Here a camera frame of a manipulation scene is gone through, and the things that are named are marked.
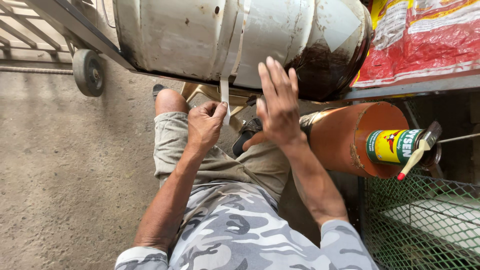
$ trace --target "rubber wheel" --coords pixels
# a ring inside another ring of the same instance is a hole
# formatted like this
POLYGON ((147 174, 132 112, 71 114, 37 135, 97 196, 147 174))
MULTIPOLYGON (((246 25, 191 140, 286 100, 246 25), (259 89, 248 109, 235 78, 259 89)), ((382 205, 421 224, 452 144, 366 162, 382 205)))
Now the rubber wheel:
POLYGON ((80 92, 87 97, 99 97, 105 87, 105 74, 100 57, 90 49, 79 49, 73 55, 73 76, 80 92))

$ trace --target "orange cylinder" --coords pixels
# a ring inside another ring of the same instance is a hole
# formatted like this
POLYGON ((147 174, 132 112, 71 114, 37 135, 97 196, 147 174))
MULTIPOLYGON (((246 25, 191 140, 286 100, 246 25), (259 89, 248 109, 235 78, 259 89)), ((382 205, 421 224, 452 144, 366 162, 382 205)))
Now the orange cylinder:
POLYGON ((308 135, 313 153, 326 169, 386 179, 402 168, 371 162, 366 139, 373 131, 393 129, 408 129, 402 111, 388 102, 375 102, 322 111, 310 121, 308 135))

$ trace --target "green wire mesh basket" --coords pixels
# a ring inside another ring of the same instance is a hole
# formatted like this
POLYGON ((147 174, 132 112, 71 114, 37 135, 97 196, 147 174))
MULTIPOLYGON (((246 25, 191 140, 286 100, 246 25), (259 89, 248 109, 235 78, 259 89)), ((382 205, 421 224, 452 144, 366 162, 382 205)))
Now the green wire mesh basket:
POLYGON ((389 270, 480 269, 480 186, 412 170, 364 180, 362 236, 389 270))

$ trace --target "black shoe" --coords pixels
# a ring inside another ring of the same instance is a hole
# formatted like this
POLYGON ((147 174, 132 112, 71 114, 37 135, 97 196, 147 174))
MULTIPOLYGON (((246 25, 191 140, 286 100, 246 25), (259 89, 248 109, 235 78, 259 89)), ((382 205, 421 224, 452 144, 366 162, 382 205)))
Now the black shoe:
POLYGON ((261 131, 262 128, 262 122, 258 118, 253 118, 250 121, 246 122, 243 127, 241 127, 239 133, 240 137, 237 139, 237 141, 233 144, 232 146, 232 152, 235 156, 239 157, 241 154, 244 153, 243 151, 243 144, 250 140, 253 135, 255 135, 257 132, 261 131))
POLYGON ((156 96, 158 95, 158 93, 163 90, 163 89, 166 89, 168 88, 167 86, 163 86, 161 84, 156 84, 153 86, 153 101, 156 100, 156 96))

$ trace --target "beige chair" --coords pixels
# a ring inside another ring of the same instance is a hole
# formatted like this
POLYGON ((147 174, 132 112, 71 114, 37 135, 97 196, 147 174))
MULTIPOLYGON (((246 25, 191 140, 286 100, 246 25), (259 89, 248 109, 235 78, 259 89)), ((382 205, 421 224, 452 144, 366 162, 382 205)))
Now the beige chair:
MULTIPOLYGON (((187 100, 187 103, 190 103, 190 101, 192 101, 192 99, 198 93, 206 96, 211 100, 221 101, 220 89, 218 87, 183 83, 183 88, 180 94, 187 100)), ((257 98, 259 98, 261 95, 233 89, 229 91, 229 104, 230 106, 235 106, 235 108, 230 112, 229 124, 236 131, 239 131, 241 129, 242 123, 240 123, 240 121, 235 117, 235 115, 242 111, 244 108, 248 107, 247 100, 252 96, 257 96, 257 98)))

